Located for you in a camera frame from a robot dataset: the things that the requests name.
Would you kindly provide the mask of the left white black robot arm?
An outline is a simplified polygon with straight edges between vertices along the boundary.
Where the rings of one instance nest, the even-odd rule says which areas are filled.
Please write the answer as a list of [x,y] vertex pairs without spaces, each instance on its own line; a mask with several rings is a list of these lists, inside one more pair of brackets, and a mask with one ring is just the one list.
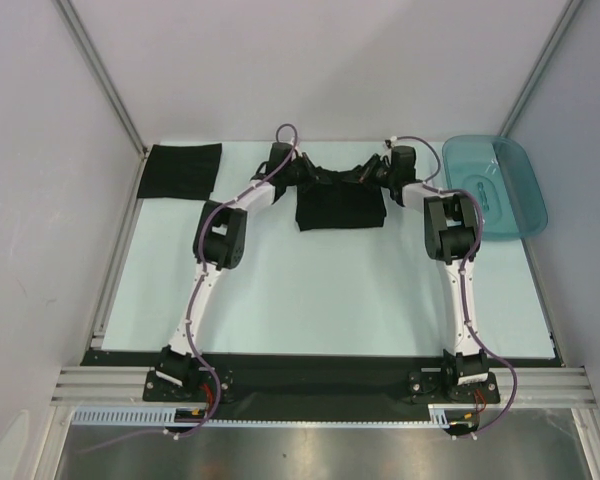
[[196,268],[192,291],[183,317],[153,370],[156,378],[152,382],[165,385],[175,398],[193,398],[205,374],[221,385],[219,374],[197,346],[207,305],[222,275],[243,258],[249,218],[274,205],[288,187],[310,179],[313,172],[307,160],[297,139],[276,141],[244,191],[223,203],[205,203],[193,243]]

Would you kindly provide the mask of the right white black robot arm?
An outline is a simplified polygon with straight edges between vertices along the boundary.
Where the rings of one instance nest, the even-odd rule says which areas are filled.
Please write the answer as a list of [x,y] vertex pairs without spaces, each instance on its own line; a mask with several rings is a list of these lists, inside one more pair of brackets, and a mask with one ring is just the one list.
[[477,201],[465,190],[438,189],[418,179],[415,149],[391,142],[356,168],[353,178],[387,189],[399,206],[422,214],[425,250],[440,275],[450,327],[437,389],[453,402],[485,402],[495,384],[475,314],[473,271],[483,233]]

